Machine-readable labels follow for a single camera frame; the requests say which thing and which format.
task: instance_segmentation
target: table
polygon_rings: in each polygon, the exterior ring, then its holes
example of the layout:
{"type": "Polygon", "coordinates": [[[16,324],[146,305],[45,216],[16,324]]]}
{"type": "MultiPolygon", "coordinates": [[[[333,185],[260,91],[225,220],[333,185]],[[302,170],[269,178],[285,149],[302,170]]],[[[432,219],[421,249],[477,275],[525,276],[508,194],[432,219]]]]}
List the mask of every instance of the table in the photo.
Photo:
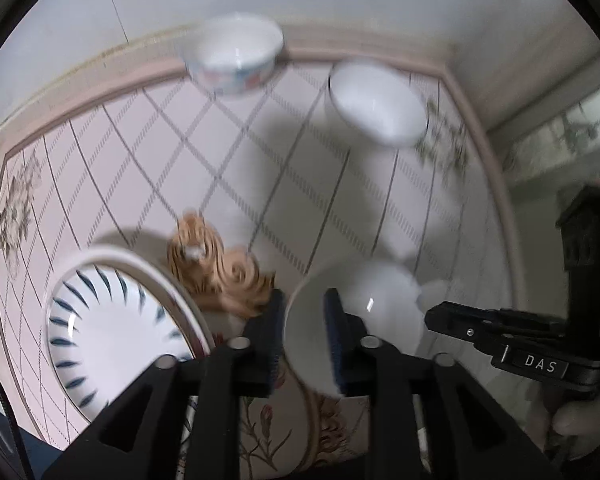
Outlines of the table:
{"type": "MultiPolygon", "coordinates": [[[[426,144],[350,153],[330,136],[324,115],[330,68],[284,64],[266,86],[240,96],[215,96],[188,78],[140,88],[11,153],[0,186],[0,335],[43,440],[64,449],[86,426],[41,350],[54,265],[99,242],[165,261],[187,210],[226,247],[251,251],[286,294],[312,269],[362,254],[397,260],[420,283],[446,280],[449,300],[511,305],[498,211],[441,81],[408,74],[429,102],[426,144]],[[450,168],[458,146],[466,160],[450,168]],[[18,201],[26,207],[14,207],[18,201]],[[23,213],[14,218],[16,210],[23,213]]],[[[462,342],[430,337],[424,354],[439,351],[452,352],[483,384],[496,376],[462,342]]],[[[366,449],[366,399],[319,396],[286,365],[270,399],[243,399],[242,417],[245,478],[366,449]]]]}

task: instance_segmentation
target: plate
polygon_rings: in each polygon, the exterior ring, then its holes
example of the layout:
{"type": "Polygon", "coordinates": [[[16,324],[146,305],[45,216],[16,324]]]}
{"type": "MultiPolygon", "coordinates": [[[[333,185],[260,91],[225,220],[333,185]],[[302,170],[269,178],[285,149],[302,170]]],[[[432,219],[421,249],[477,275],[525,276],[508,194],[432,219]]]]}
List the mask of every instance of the plate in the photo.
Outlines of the plate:
{"type": "Polygon", "coordinates": [[[344,311],[362,318],[370,334],[405,354],[416,354],[424,332],[421,288],[403,266],[381,260],[347,260],[309,275],[289,301],[285,355],[298,378],[330,397],[341,397],[333,379],[322,298],[340,293],[344,311]]]}
{"type": "Polygon", "coordinates": [[[94,246],[75,253],[51,283],[46,353],[62,389],[88,421],[159,355],[199,356],[213,347],[186,292],[131,251],[94,246]]]}

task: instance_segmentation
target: plate with blue leaf pattern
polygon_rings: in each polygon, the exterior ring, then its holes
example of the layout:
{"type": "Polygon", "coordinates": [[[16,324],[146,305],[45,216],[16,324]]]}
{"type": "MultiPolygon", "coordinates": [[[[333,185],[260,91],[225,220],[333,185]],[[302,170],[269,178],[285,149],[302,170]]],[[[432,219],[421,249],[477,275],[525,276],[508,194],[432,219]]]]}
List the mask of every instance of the plate with blue leaf pattern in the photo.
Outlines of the plate with blue leaf pattern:
{"type": "Polygon", "coordinates": [[[187,342],[155,296],[119,269],[89,264],[65,274],[46,305],[48,355],[59,382],[88,421],[157,357],[208,353],[187,342]]]}

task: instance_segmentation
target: wooden carving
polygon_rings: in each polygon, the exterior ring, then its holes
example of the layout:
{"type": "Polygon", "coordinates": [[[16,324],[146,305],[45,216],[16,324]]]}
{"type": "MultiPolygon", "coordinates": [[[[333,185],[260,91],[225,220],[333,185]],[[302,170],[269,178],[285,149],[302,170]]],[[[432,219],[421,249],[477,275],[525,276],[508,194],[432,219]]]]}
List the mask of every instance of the wooden carving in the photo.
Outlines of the wooden carving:
{"type": "Polygon", "coordinates": [[[226,250],[218,232],[196,213],[178,220],[167,258],[171,272],[200,310],[249,319],[260,314],[274,287],[275,273],[260,272],[244,247],[226,250]]]}

